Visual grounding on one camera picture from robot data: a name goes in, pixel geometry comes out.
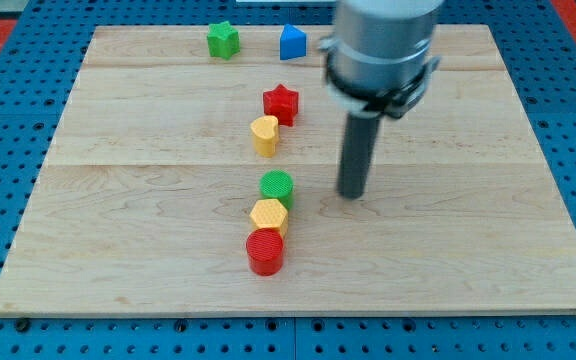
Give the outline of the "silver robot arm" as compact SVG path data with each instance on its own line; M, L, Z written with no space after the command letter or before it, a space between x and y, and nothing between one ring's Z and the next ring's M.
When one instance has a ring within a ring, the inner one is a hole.
M329 95L349 115L403 117L440 62L428 57L443 0L339 0L320 39Z

